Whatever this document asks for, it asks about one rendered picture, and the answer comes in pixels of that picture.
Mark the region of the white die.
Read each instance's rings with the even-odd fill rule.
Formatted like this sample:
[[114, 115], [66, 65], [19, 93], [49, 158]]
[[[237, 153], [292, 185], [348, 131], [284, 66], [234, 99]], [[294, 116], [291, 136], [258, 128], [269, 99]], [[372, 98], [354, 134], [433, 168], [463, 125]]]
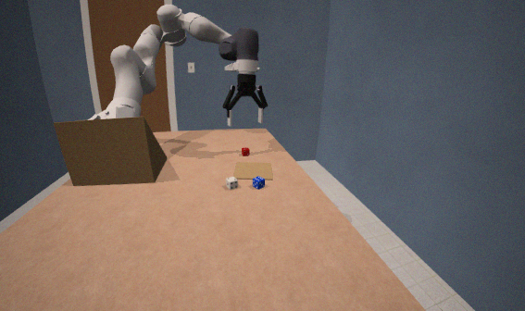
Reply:
[[226, 186], [232, 190], [238, 188], [238, 180], [234, 177], [226, 178]]

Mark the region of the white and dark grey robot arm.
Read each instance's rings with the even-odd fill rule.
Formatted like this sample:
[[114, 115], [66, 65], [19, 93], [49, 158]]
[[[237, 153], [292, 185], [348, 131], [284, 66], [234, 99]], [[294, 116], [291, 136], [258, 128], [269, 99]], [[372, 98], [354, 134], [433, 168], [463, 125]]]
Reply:
[[134, 51], [128, 45], [112, 51], [110, 61], [116, 77], [113, 100], [106, 110], [88, 120], [140, 117], [143, 94], [156, 88], [155, 65], [161, 45], [183, 45], [187, 39], [185, 30], [200, 41], [219, 44], [223, 59], [236, 60], [225, 66], [226, 71], [255, 74], [260, 70], [257, 31], [243, 27], [230, 35], [205, 17], [191, 12], [183, 14], [174, 5], [161, 6], [157, 18], [162, 29], [155, 24], [148, 26], [133, 47]]

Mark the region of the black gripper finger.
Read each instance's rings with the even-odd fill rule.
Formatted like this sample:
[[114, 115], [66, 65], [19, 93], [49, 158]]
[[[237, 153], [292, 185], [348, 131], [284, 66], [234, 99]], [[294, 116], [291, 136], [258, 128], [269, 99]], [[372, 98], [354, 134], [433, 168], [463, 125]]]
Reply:
[[[234, 105], [238, 102], [238, 100], [244, 95], [244, 93], [247, 91], [246, 88], [242, 90], [241, 93], [237, 93], [235, 97], [232, 99], [232, 96], [234, 94], [234, 91], [238, 89], [238, 86], [231, 85], [230, 91], [227, 95], [227, 98], [223, 104], [223, 108], [227, 109], [227, 117], [228, 117], [228, 125], [231, 126], [231, 109], [234, 107]], [[232, 99], [232, 100], [231, 100]]]
[[259, 106], [259, 108], [258, 108], [258, 122], [259, 122], [259, 123], [263, 123], [263, 111], [264, 111], [263, 108], [265, 108], [266, 106], [268, 106], [268, 104], [267, 104], [267, 101], [266, 101], [266, 99], [265, 99], [265, 96], [264, 96], [264, 94], [263, 94], [263, 92], [262, 92], [262, 86], [257, 85], [257, 86], [256, 86], [256, 90], [257, 90], [257, 93], [258, 93], [258, 95], [259, 95], [259, 98], [260, 98], [261, 102], [260, 102], [260, 100], [258, 99], [258, 97], [256, 96], [256, 93], [254, 92], [254, 90], [253, 90], [252, 88], [249, 89], [249, 91], [250, 91], [251, 94], [252, 94], [251, 96], [253, 97], [253, 99], [255, 100], [255, 102], [257, 103], [257, 105]]

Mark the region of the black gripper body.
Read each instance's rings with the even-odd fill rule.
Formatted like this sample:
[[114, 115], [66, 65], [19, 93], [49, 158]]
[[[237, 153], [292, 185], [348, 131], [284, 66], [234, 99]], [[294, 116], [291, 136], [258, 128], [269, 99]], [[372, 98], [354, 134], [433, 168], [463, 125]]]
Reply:
[[[238, 74], [238, 92], [241, 93], [244, 88], [247, 89], [247, 91], [244, 93], [243, 96], [251, 96], [251, 92], [249, 91], [250, 88], [252, 88], [254, 91], [256, 90], [256, 75], [254, 74]], [[253, 83], [253, 84], [249, 84]]]

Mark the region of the blue die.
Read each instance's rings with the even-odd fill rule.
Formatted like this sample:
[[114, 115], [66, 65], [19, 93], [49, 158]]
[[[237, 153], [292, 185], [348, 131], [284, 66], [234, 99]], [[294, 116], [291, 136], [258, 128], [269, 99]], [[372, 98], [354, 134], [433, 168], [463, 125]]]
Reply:
[[253, 178], [253, 187], [257, 188], [257, 189], [261, 189], [263, 187], [265, 187], [265, 179], [261, 178], [261, 177], [256, 177], [256, 178]]

